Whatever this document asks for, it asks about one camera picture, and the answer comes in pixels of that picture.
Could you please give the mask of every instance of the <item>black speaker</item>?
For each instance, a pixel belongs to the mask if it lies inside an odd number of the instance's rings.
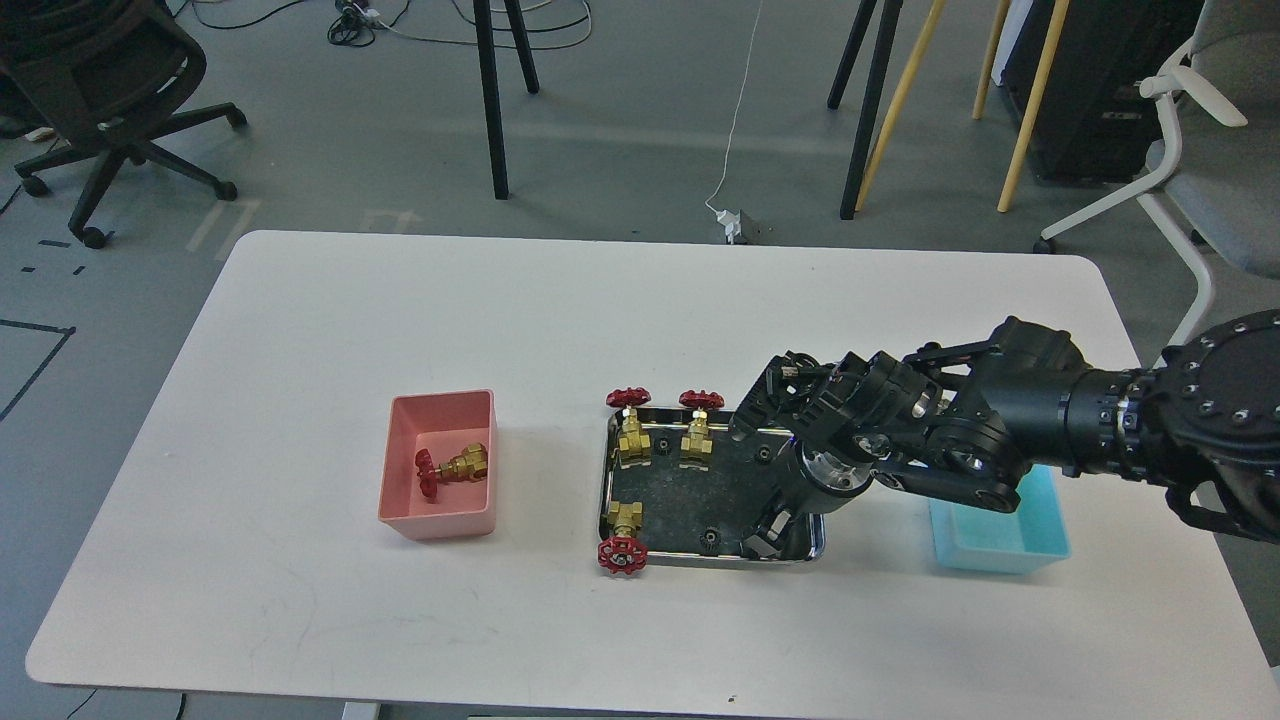
[[[1138,83],[1196,29],[1204,0],[1076,0],[1062,27],[1032,142],[1047,181],[1128,182],[1160,138],[1156,105]],[[1027,110],[1052,0],[1037,0],[1005,65],[1015,110]]]

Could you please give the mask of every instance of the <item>gray floor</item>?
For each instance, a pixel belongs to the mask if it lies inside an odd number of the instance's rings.
[[[275,5],[229,0],[204,5],[202,14],[234,23]],[[398,0],[374,5],[399,9]],[[902,14],[891,81],[924,5],[909,3]],[[127,165],[93,217],[93,224],[116,231],[108,250],[42,245],[70,240],[64,223],[82,167],[46,173],[52,196],[19,193],[0,217],[0,319],[76,328],[0,421],[0,716],[61,717],[87,694],[28,680],[23,657],[239,234],[291,228],[713,242],[718,225],[703,199],[721,174],[755,8],[745,0],[598,0],[586,44],[536,55],[544,85],[538,96],[522,91],[513,54],[503,51],[507,202],[490,193],[472,49],[392,36],[362,50],[333,47],[324,37],[334,17],[326,0],[229,32],[201,28],[189,10],[183,14],[182,24],[210,58],[193,104],[234,100],[251,127],[234,133],[215,123],[166,145],[233,178],[239,200],[219,204],[186,178]],[[1102,193],[1044,187],[1028,176],[1014,211],[995,211],[1016,129],[997,95],[987,120],[969,119],[991,3],[955,0],[867,211],[841,222],[836,208],[865,58],[846,106],[828,111],[824,99],[852,12],[851,1],[764,5],[717,204],[758,218],[765,243],[1024,252],[1039,228]],[[554,24],[576,13],[572,0],[557,0],[530,23]],[[442,0],[417,0],[399,27],[458,38],[470,32]],[[577,29],[553,37],[573,38]],[[0,165],[38,151],[0,142]],[[17,181],[4,177],[8,197]],[[1064,251],[1102,269],[1139,356],[1152,360],[1190,302],[1193,281],[1140,210],[1121,208],[1070,233]],[[430,272],[424,268],[425,277]],[[931,292],[929,278],[904,282]],[[1277,287],[1230,270],[1222,282],[1219,318],[1280,306]],[[59,337],[0,328],[6,393],[0,402],[18,392]],[[858,338],[849,342],[872,350]],[[1156,489],[1152,502],[1161,502]],[[1280,664],[1280,552],[1230,541],[1221,547],[1268,660]],[[172,717],[177,703],[175,693],[110,691],[77,717]],[[197,696],[186,716],[337,719],[340,712],[332,701]],[[396,716],[431,714],[398,708]]]

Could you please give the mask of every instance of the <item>blue bin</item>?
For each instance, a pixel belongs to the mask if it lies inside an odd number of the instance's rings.
[[[963,570],[1025,574],[1071,556],[1057,489],[1048,468],[1034,465],[1018,486],[1012,514],[929,500],[938,562]]]

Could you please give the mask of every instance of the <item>table leg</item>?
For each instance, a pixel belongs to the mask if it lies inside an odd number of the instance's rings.
[[[888,147],[888,138],[893,136],[897,117],[902,111],[902,105],[906,104],[906,96],[911,92],[911,86],[915,83],[915,74],[920,69],[924,53],[929,49],[929,42],[933,40],[933,31],[938,27],[938,18],[942,17],[942,8],[946,4],[947,0],[933,0],[933,5],[929,6],[929,14],[924,18],[924,26],[920,27],[920,36],[915,38],[911,55],[906,59],[902,77],[899,78],[897,87],[893,90],[893,99],[888,102],[884,124],[881,126],[879,137],[876,138],[876,150],[872,151],[872,160],[867,164],[863,186],[858,191],[858,202],[854,205],[855,213],[863,209],[863,204],[867,202],[867,193],[870,192],[872,183],[876,182],[876,172],[879,170],[881,158],[884,156],[884,149]]]
[[[836,68],[836,81],[831,83],[831,94],[827,95],[827,108],[832,110],[840,108],[840,99],[845,96],[849,74],[854,72],[854,63],[858,60],[858,51],[863,47],[863,38],[867,37],[867,28],[872,24],[873,12],[876,12],[876,0],[859,3],[858,14],[854,15],[854,27],[850,28],[849,41],[845,42],[845,54],[840,56],[840,67]]]
[[[476,18],[476,47],[480,51],[480,85],[484,90],[484,119],[489,131],[489,165],[493,172],[493,196],[506,200],[507,149],[502,141],[502,105],[498,99],[498,60],[493,49],[493,15],[489,0],[472,3]]]
[[[1000,191],[1000,204],[996,205],[996,210],[1001,213],[1007,213],[1009,206],[1014,202],[1014,191],[1018,190],[1018,178],[1023,172],[1023,161],[1027,160],[1032,131],[1036,129],[1036,115],[1039,114],[1041,100],[1044,99],[1044,86],[1048,85],[1048,73],[1053,68],[1053,55],[1057,54],[1057,42],[1062,37],[1062,24],[1066,23],[1066,9],[1070,4],[1070,0],[1053,0],[1053,15],[1048,22],[1048,33],[1044,35],[1044,50],[1041,51],[1039,64],[1036,65],[1036,81],[1032,83],[1032,94],[1027,99],[1023,127],[1018,131],[1018,143],[1014,146],[1014,156],[1009,161],[1005,187]]]
[[[996,50],[1000,47],[1000,33],[1005,29],[1011,0],[996,1],[996,22],[991,24],[991,38],[987,41],[987,54],[982,58],[982,72],[978,73],[978,95],[973,99],[973,119],[980,120],[987,106],[987,88],[991,86],[991,68],[996,67]]]
[[[536,94],[538,70],[534,68],[534,53],[529,46],[529,31],[525,28],[525,13],[520,9],[520,0],[504,0],[507,4],[507,20],[511,23],[511,35],[516,38],[516,54],[520,55],[520,70],[525,73],[525,88]]]
[[[884,92],[884,74],[888,72],[888,56],[893,50],[893,33],[897,32],[897,17],[902,12],[902,0],[886,0],[881,10],[881,24],[876,33],[876,51],[872,55],[872,68],[867,78],[867,92],[863,94],[863,109],[858,117],[858,133],[854,137],[854,154],[849,159],[849,176],[845,178],[845,192],[840,200],[840,218],[854,219],[854,201],[863,184],[867,170],[867,151],[872,145],[872,129],[879,113],[879,99]]]

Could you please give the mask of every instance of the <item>white cable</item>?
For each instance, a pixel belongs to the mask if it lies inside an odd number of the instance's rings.
[[[707,209],[719,217],[723,210],[717,210],[712,208],[712,200],[719,195],[719,188],[724,186],[724,178],[728,177],[728,152],[733,147],[733,131],[737,129],[737,111],[742,109],[742,94],[746,92],[746,77],[751,73],[751,49],[755,47],[755,29],[760,27],[760,14],[764,12],[764,0],[760,0],[760,5],[755,9],[755,23],[751,26],[751,41],[746,45],[746,67],[742,68],[742,87],[737,91],[737,105],[733,108],[733,123],[728,127],[728,143],[724,146],[724,168],[721,170],[721,181],[716,183],[716,190],[707,196],[703,205]]]

